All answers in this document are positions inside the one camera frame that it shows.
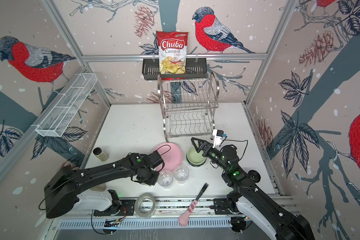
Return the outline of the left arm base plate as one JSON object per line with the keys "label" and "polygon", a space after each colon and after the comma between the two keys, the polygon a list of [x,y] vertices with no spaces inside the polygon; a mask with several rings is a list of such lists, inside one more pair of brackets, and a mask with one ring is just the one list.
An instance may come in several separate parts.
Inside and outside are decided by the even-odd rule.
{"label": "left arm base plate", "polygon": [[133,216],[136,200],[122,199],[119,204],[112,204],[104,211],[94,210],[95,217]]}

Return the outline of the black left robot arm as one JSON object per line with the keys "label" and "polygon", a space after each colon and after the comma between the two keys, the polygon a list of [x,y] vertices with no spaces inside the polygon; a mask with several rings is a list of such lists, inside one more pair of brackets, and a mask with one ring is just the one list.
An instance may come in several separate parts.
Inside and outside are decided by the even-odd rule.
{"label": "black left robot arm", "polygon": [[136,177],[134,182],[153,186],[159,178],[156,168],[165,166],[158,151],[151,154],[129,153],[126,157],[101,166],[72,170],[63,167],[44,187],[45,211],[48,219],[61,217],[79,202],[82,192],[109,181]]}

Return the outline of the light green bowl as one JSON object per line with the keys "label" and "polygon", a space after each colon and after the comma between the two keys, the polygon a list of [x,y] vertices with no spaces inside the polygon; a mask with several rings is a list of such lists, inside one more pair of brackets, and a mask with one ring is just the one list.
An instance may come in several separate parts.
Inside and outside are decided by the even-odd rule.
{"label": "light green bowl", "polygon": [[200,150],[199,152],[196,151],[195,147],[189,148],[187,152],[187,161],[190,163],[190,165],[198,167],[205,163],[206,157],[203,156],[203,151]]}

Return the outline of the clear drinking glass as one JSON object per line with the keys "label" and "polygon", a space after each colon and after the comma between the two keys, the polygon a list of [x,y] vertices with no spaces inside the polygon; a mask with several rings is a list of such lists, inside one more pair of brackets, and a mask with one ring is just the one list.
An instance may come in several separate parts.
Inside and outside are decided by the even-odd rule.
{"label": "clear drinking glass", "polygon": [[175,168],[174,178],[178,181],[179,184],[184,184],[188,180],[189,175],[190,172],[186,166],[180,165]]}
{"label": "clear drinking glass", "polygon": [[171,171],[161,171],[158,178],[158,183],[164,189],[169,189],[174,182],[174,175]]}

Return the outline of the steel two-tier dish rack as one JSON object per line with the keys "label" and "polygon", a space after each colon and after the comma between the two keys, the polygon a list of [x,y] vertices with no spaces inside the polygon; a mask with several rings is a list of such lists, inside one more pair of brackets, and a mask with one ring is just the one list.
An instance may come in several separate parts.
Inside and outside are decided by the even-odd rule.
{"label": "steel two-tier dish rack", "polygon": [[212,136],[216,129],[220,84],[214,73],[206,78],[163,80],[158,76],[158,102],[165,140]]}

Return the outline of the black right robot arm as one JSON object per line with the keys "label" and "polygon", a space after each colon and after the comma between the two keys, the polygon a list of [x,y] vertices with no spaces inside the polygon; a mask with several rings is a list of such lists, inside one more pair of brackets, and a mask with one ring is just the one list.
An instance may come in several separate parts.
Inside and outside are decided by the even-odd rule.
{"label": "black right robot arm", "polygon": [[261,176],[251,170],[245,172],[234,145],[217,150],[206,140],[191,138],[196,151],[223,169],[222,178],[233,189],[227,195],[232,213],[249,217],[271,240],[313,240],[310,223],[302,215],[293,215],[264,193],[258,183]]}

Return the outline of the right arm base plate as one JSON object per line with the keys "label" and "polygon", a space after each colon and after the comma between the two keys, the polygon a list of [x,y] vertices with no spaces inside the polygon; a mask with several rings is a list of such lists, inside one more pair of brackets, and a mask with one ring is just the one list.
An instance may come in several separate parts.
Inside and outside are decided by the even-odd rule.
{"label": "right arm base plate", "polygon": [[256,211],[255,206],[245,197],[214,199],[209,208],[214,210],[216,215],[246,215]]}

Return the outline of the pink plate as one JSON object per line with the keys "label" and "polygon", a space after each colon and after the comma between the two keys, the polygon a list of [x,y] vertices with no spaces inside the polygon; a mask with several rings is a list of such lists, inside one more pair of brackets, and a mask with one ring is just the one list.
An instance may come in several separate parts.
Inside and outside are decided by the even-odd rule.
{"label": "pink plate", "polygon": [[158,151],[165,163],[164,167],[159,165],[156,168],[157,172],[173,172],[178,166],[182,164],[183,152],[181,148],[174,143],[162,143],[155,148],[155,151]]}

